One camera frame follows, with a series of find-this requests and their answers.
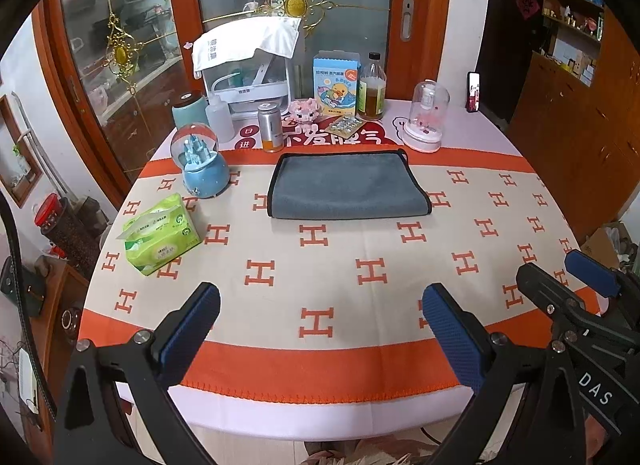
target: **snow globe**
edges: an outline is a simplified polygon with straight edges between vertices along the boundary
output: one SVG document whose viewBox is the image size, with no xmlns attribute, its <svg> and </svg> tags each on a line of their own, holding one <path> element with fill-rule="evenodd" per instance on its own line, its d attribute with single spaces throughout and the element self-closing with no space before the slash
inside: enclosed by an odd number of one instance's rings
<svg viewBox="0 0 640 465">
<path fill-rule="evenodd" d="M 420 152 L 436 152 L 440 148 L 449 99 L 449 92 L 443 85 L 433 80 L 418 83 L 409 120 L 401 132 L 406 146 Z"/>
<path fill-rule="evenodd" d="M 229 183 L 229 166 L 208 125 L 187 124 L 178 129 L 171 139 L 171 156 L 182 169 L 184 186 L 193 196 L 210 198 Z"/>
</svg>

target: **pink lego pig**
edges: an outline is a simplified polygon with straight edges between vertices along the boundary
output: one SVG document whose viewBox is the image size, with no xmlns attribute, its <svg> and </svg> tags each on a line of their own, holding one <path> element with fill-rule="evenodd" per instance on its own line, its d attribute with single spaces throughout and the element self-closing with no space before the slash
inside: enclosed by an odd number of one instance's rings
<svg viewBox="0 0 640 465">
<path fill-rule="evenodd" d="M 300 126 L 302 132 L 309 132 L 311 124 L 320 116 L 320 106 L 315 99 L 294 100 L 289 104 L 290 119 Z"/>
</svg>

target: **tissue pack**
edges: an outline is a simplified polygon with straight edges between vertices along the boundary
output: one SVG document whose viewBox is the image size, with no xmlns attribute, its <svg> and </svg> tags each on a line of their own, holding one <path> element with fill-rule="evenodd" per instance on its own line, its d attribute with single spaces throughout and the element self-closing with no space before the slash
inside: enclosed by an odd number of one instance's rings
<svg viewBox="0 0 640 465">
<path fill-rule="evenodd" d="M 360 55 L 320 51 L 314 57 L 314 93 L 324 116 L 356 114 Z"/>
<path fill-rule="evenodd" d="M 118 239 L 127 261 L 144 275 L 154 273 L 200 243 L 182 197 L 175 193 L 129 220 Z"/>
</svg>

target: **white squeeze bottle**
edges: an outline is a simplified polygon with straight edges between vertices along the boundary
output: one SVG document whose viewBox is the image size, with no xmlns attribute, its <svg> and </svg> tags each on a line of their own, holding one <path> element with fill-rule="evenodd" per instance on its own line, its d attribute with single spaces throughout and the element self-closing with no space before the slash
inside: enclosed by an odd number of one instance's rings
<svg viewBox="0 0 640 465">
<path fill-rule="evenodd" d="M 369 53 L 369 60 L 358 82 L 358 115 L 363 120 L 379 120 L 385 109 L 386 75 L 380 53 Z"/>
<path fill-rule="evenodd" d="M 231 120 L 229 104 L 222 101 L 219 95 L 213 94 L 209 98 L 209 105 L 205 109 L 209 127 L 218 137 L 218 143 L 226 143 L 236 136 L 234 122 Z"/>
</svg>

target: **smartphone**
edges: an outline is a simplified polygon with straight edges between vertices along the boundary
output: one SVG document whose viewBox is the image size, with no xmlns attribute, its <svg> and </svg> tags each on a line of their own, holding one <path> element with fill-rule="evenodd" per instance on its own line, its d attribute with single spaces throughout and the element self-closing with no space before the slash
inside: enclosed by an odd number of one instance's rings
<svg viewBox="0 0 640 465">
<path fill-rule="evenodd" d="M 466 74 L 466 111 L 476 112 L 480 107 L 480 74 L 469 71 Z"/>
</svg>

